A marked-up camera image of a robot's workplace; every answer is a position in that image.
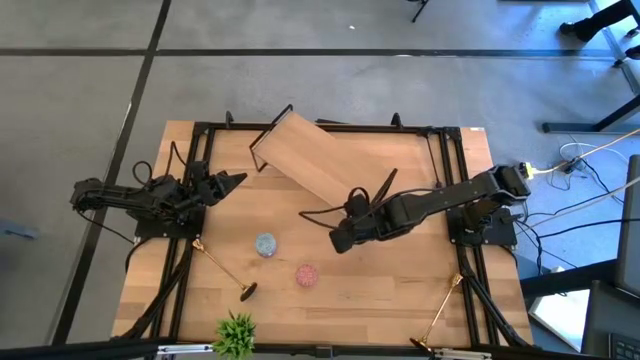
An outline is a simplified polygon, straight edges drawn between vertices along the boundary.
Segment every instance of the concrete floor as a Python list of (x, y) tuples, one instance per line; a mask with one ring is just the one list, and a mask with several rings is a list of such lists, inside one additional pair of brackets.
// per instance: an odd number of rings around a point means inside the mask
[[(0, 2), (0, 47), (146, 48), (160, 0)], [(416, 5), (388, 0), (182, 0), (170, 9), (160, 48), (417, 48), (578, 49), (559, 37), (565, 20), (591, 14), (584, 3), (495, 0), (431, 1), (418, 23)], [(633, 21), (612, 27), (620, 46)], [(585, 46), (609, 49), (601, 34)], [(129, 104), (141, 57), (0, 57), (0, 218), (37, 227), (36, 241), (0, 241), (0, 348), (48, 341), (51, 323), (85, 230), (68, 204), (73, 183), (107, 168)], [(156, 58), (142, 98), (119, 182), (129, 169), (155, 159), (167, 120), (266, 122), (286, 104), (309, 119), (387, 124), (481, 126), (495, 163), (560, 160), (566, 135), (545, 135), (544, 121), (596, 121), (633, 96), (613, 59), (399, 57), (163, 57)], [(602, 144), (609, 136), (575, 136)], [(614, 146), (640, 152), (638, 139)], [(610, 188), (624, 183), (615, 155), (590, 157)], [(574, 177), (570, 191), (533, 181), (531, 212), (549, 211), (598, 195), (591, 178)], [(619, 217), (613, 200), (540, 227), (549, 233)], [(110, 211), (105, 222), (126, 234), (133, 222)], [(576, 265), (615, 257), (617, 225), (544, 241)], [(124, 279), (128, 244), (103, 232), (70, 341), (107, 339)], [(518, 253), (535, 259), (521, 238)], [(562, 265), (549, 256), (545, 266)]]

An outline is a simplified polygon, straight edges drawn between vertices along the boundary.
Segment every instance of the pink ball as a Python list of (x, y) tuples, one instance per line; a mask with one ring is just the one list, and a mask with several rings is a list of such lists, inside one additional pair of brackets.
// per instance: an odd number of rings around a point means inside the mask
[(313, 286), (318, 282), (318, 271), (313, 266), (304, 264), (296, 271), (296, 281), (300, 286)]

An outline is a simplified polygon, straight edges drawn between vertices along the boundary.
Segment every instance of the artificial plant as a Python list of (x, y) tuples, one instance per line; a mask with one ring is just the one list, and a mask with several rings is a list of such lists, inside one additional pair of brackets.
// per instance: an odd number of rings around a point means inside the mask
[(251, 314), (233, 315), (231, 319), (218, 321), (216, 333), (220, 339), (214, 342), (213, 349), (220, 357), (230, 360), (243, 360), (251, 355), (253, 336), (256, 325), (251, 321)]

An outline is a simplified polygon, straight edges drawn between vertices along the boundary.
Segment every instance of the wooden board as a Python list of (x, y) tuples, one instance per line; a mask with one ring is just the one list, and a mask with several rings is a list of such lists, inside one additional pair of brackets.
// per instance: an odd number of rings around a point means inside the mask
[[(186, 154), (192, 122), (169, 122), (156, 172), (165, 168), (169, 142), (178, 140)], [(430, 216), (410, 234), (387, 242), (369, 242), (349, 252), (335, 253), (326, 229), (297, 215), (318, 209), (325, 202), (278, 170), (267, 167), (258, 174), (248, 145), (254, 131), (217, 131), (211, 171), (247, 172), (249, 177), (228, 198), (207, 211), (203, 243), (242, 281), (258, 282), (254, 296), (240, 303), (232, 280), (209, 259), (196, 253), (191, 267), (179, 340), (215, 339), (216, 321), (227, 310), (250, 312), (257, 323), (258, 343), (314, 343), (343, 345), (410, 345), (420, 336), (440, 305), (450, 276), (458, 271), (455, 249), (448, 242), (444, 215)], [(358, 148), (386, 170), (399, 169), (391, 193), (432, 186), (435, 174), (426, 141), (407, 134), (333, 133), (343, 145)], [(491, 167), (486, 134), (462, 129), (470, 176)], [(442, 177), (439, 143), (432, 148)], [(175, 166), (180, 176), (181, 165)], [(340, 214), (322, 220), (337, 223)], [(254, 250), (256, 235), (274, 234), (276, 255), (263, 259)], [(148, 306), (157, 291), (166, 253), (166, 240), (149, 241), (133, 256), (122, 292), (113, 333), (126, 331)], [(531, 342), (531, 332), (518, 274), (512, 257), (503, 249), (485, 247), (492, 296), (516, 331)], [(301, 264), (317, 267), (320, 278), (313, 288), (296, 285)], [(167, 334), (172, 306), (167, 306), (163, 332)], [(481, 335), (486, 339), (480, 304), (476, 306)], [(452, 294), (431, 333), (433, 346), (468, 346), (461, 289)]]
[(330, 207), (342, 206), (355, 187), (365, 188), (373, 197), (391, 172), (294, 112), (253, 151)]

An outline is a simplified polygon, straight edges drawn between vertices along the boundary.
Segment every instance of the wooden tabletop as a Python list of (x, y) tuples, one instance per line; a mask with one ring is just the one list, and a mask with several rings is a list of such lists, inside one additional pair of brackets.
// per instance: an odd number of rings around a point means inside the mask
[[(193, 122), (169, 121), (155, 164), (154, 176), (166, 167), (171, 141), (186, 157)], [(449, 243), (445, 216), (428, 217), (411, 233), (386, 242), (372, 241), (338, 255), (328, 231), (299, 217), (301, 210), (327, 204), (267, 166), (257, 173), (248, 147), (259, 132), (218, 130), (211, 172), (246, 172), (247, 179), (226, 199), (209, 208), (202, 243), (221, 263), (245, 283), (258, 289), (246, 302), (240, 290), (220, 269), (199, 252), (194, 253), (180, 324), (179, 340), (210, 342), (216, 338), (217, 320), (228, 310), (251, 313), (256, 322), (256, 343), (396, 345), (409, 346), (409, 337), (422, 335), (445, 296), (451, 276), (458, 271), (455, 248)], [(435, 174), (425, 139), (411, 134), (332, 133), (341, 143), (357, 147), (385, 168), (398, 168), (389, 193), (430, 187)], [(462, 129), (469, 175), (492, 166), (487, 137), (481, 128)], [(440, 177), (442, 158), (436, 137), (432, 148)], [(183, 166), (174, 161), (171, 173), (181, 177)], [(337, 224), (340, 214), (323, 221)], [(272, 233), (278, 249), (274, 257), (260, 257), (256, 236)], [(167, 239), (153, 239), (133, 255), (113, 334), (128, 330), (158, 290)], [(513, 258), (499, 247), (483, 247), (491, 294), (505, 318), (531, 342), (529, 321)], [(311, 264), (318, 283), (302, 288), (295, 271)], [(166, 335), (173, 298), (163, 317)], [(484, 316), (476, 299), (481, 339), (486, 341)], [(469, 345), (463, 297), (454, 290), (433, 329), (433, 346)]]

